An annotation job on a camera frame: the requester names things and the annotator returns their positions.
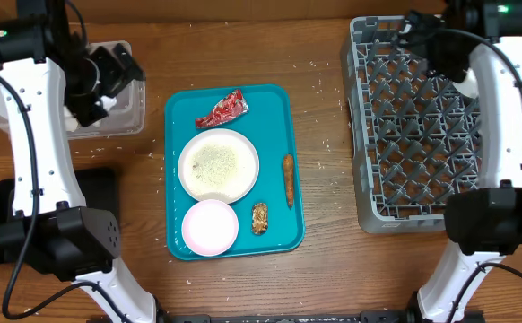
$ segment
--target red wrapper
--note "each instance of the red wrapper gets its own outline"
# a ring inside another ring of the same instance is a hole
[[[213,111],[207,117],[197,119],[196,126],[199,129],[216,127],[248,112],[249,106],[243,99],[243,93],[237,89],[215,104]]]

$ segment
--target pink bowl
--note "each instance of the pink bowl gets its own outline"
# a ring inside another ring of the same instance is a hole
[[[222,201],[205,200],[193,205],[181,224],[187,247],[197,255],[213,257],[227,251],[237,239],[239,221]]]

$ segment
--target teal tray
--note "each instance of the teal tray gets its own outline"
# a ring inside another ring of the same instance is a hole
[[[164,168],[167,245],[171,254],[182,260],[206,258],[192,252],[181,236],[183,217],[196,201],[179,181],[176,172],[179,155],[191,138],[204,131],[196,128],[196,119],[206,116],[236,88],[242,90],[249,113],[219,127],[235,130],[251,141],[259,155],[259,176],[253,189],[231,204],[239,219],[235,243],[223,254],[209,258],[291,251],[305,236],[297,148],[287,92],[273,84],[183,91],[174,94],[165,105]],[[288,153],[295,160],[295,201],[291,210],[285,197],[282,166]],[[269,208],[269,228],[256,236],[251,231],[252,209],[259,202]]]

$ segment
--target gray rack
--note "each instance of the gray rack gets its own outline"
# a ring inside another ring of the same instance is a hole
[[[341,51],[359,225],[370,233],[444,230],[447,198],[476,188],[481,161],[478,100],[392,48],[402,19],[353,19]]]

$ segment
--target clear plastic bin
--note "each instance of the clear plastic bin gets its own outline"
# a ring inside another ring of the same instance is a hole
[[[123,40],[90,44],[90,52],[99,46],[113,48],[118,43],[121,43],[131,54],[131,45]],[[74,131],[68,130],[68,139],[133,135],[142,131],[145,123],[145,81],[133,80],[116,96],[116,101],[116,105],[108,111],[109,115],[106,118],[89,127],[78,126]],[[65,119],[67,124],[71,123],[74,117],[66,110]],[[2,95],[0,95],[0,129],[9,134],[8,114]]]

